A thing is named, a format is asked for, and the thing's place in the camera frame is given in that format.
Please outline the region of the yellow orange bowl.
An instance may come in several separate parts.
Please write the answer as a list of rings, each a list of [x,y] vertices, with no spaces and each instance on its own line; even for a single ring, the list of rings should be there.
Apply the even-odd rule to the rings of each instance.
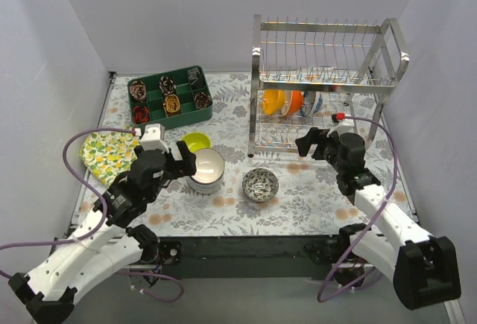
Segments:
[[[266,115],[273,115],[285,104],[284,91],[278,89],[266,89],[262,98],[262,110]]]

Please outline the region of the white ribbed bowl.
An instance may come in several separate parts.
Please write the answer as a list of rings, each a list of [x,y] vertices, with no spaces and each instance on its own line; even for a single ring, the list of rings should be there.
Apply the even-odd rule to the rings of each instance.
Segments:
[[[213,194],[217,192],[222,185],[221,182],[214,182],[214,183],[207,183],[207,184],[195,182],[191,177],[187,179],[187,183],[190,185],[192,189],[194,189],[199,194]]]

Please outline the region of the blue floral white bowl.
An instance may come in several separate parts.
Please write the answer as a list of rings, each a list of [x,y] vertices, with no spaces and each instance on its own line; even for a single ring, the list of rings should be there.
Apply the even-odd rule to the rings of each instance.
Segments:
[[[323,98],[320,92],[306,91],[303,93],[303,105],[300,108],[302,117],[313,117],[322,107]]]

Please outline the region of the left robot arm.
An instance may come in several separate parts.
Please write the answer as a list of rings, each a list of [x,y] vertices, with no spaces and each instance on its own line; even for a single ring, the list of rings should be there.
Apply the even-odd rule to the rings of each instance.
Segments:
[[[162,143],[142,142],[128,171],[98,197],[83,223],[43,263],[12,275],[8,284],[36,323],[63,323],[79,300],[121,268],[153,263],[159,239],[146,225],[131,226],[162,189],[196,172],[196,156],[178,141],[180,159]]]

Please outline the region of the teal bowl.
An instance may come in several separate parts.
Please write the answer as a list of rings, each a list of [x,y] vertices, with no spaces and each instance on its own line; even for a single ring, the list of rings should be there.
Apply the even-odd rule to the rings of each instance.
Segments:
[[[195,152],[196,173],[191,178],[202,185],[211,185],[224,175],[225,161],[222,155],[211,148],[203,148]]]

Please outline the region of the dark floral pink bowl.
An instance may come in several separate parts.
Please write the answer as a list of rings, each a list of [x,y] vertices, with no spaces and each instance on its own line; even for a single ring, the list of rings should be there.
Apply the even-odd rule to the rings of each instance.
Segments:
[[[275,197],[279,190],[279,181],[268,169],[254,168],[244,175],[242,190],[252,201],[264,203]]]

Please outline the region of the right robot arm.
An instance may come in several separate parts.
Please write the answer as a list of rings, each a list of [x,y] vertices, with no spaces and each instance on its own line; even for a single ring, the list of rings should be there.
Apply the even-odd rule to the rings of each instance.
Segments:
[[[341,229],[337,252],[343,261],[363,258],[372,264],[392,282],[409,310],[461,296],[454,244],[446,236],[433,236],[389,200],[365,165],[360,135],[313,127],[295,143],[301,156],[315,145],[313,159],[324,160],[336,170],[340,192],[370,218],[369,224]]]

